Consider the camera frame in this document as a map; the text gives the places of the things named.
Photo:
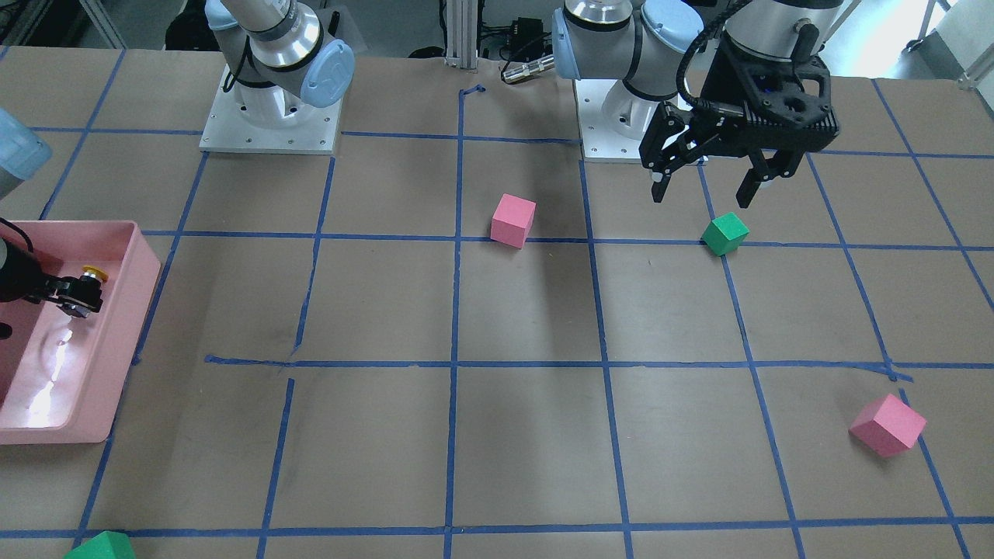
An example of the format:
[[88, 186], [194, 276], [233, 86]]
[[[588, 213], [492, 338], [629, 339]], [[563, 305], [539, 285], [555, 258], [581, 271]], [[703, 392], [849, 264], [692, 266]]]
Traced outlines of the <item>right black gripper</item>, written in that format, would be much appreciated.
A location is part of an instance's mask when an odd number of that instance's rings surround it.
[[32, 252], [2, 239], [1, 302], [52, 302], [66, 315], [98, 314], [103, 306], [103, 281], [97, 276], [45, 275]]

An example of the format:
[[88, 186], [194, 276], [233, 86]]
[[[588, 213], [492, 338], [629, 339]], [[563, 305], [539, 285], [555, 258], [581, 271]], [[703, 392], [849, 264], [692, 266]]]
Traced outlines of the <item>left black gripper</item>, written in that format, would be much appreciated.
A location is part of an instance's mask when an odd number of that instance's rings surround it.
[[[831, 74], [820, 57], [773, 61], [746, 52], [721, 36], [700, 101], [678, 109], [657, 105], [639, 145], [650, 171], [651, 197], [663, 201], [673, 173], [715, 155], [743, 156], [752, 167], [743, 177], [736, 202], [746, 209], [759, 189], [778, 177], [796, 174], [805, 152], [828, 145], [841, 131], [831, 99]], [[761, 149], [777, 149], [766, 157]]]

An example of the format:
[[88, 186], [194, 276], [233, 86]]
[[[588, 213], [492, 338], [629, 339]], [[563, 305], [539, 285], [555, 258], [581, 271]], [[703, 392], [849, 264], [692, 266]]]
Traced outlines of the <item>green cube near left arm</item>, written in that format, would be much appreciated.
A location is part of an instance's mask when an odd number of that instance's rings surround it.
[[750, 229], [734, 212], [728, 212], [711, 220], [700, 240], [711, 254], [723, 257], [736, 250], [749, 236]]

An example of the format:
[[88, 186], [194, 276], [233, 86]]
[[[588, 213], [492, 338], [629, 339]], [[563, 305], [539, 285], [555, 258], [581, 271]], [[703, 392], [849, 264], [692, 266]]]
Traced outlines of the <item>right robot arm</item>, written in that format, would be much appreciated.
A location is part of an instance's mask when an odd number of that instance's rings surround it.
[[[206, 21], [227, 71], [214, 95], [199, 142], [208, 153], [332, 155], [342, 99], [356, 57], [327, 22], [301, 1], [206, 1]], [[34, 131], [2, 110], [2, 198], [52, 156]], [[86, 318], [103, 305], [106, 275], [43, 272], [30, 237], [9, 220], [21, 245], [2, 238], [2, 303], [50, 302]]]

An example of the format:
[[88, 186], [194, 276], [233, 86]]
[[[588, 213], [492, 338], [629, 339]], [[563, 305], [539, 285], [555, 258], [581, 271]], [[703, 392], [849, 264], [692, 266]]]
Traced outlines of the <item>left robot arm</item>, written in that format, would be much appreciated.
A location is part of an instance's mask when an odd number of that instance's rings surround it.
[[736, 202], [789, 178], [840, 134], [819, 52], [838, 1], [735, 1], [709, 22], [682, 1], [565, 1], [551, 42], [565, 79], [615, 79], [648, 102], [639, 140], [652, 198], [705, 156], [745, 157]]

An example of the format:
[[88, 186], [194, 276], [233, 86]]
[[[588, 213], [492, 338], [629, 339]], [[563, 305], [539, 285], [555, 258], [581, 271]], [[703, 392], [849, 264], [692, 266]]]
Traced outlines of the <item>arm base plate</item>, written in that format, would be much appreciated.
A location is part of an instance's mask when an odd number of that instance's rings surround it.
[[574, 90], [583, 160], [640, 164], [638, 149], [658, 103], [637, 98], [618, 79], [576, 79]]
[[344, 99], [313, 107], [279, 86], [265, 89], [235, 84], [223, 91], [221, 71], [199, 148], [229, 155], [333, 155]]

